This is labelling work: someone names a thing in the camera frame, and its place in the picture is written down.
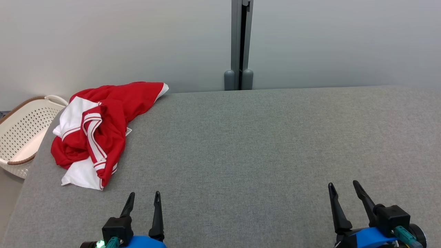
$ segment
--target white plastic basket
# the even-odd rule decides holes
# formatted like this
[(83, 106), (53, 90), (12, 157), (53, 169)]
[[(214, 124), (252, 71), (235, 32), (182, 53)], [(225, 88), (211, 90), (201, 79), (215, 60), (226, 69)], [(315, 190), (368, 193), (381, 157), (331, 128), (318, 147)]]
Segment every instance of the white plastic basket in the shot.
[(1, 118), (0, 166), (16, 176), (26, 178), (35, 151), (49, 125), (67, 105), (68, 102), (58, 96), (35, 97)]

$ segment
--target gray tabletop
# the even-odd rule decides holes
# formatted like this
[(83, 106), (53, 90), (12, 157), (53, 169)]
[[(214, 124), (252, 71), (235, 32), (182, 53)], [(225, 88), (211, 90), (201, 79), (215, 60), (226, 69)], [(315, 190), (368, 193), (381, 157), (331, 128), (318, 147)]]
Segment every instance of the gray tabletop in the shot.
[(433, 90), (165, 95), (129, 124), (118, 171), (102, 192), (60, 186), (65, 170), (50, 154), (48, 134), (3, 247), (76, 248), (98, 240), (132, 191), (133, 230), (146, 235), (159, 190), (169, 248), (329, 248), (329, 182), (354, 228), (367, 226), (354, 179), (375, 203), (406, 210), (429, 244), (441, 244), (440, 121), (441, 92)]

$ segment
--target basket handle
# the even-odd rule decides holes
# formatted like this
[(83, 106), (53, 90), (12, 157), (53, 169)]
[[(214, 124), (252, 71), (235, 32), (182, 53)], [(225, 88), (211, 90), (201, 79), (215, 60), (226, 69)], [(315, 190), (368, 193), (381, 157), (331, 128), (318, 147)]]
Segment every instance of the basket handle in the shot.
[(62, 103), (64, 104), (65, 107), (66, 107), (67, 105), (69, 105), (69, 103), (68, 103), (66, 100), (64, 100), (63, 98), (61, 98), (61, 97), (59, 97), (59, 96), (56, 96), (56, 95), (49, 95), (49, 96), (45, 97), (45, 99), (46, 99), (46, 100), (49, 100), (49, 101), (50, 101), (50, 99), (57, 99), (58, 101), (62, 102)]

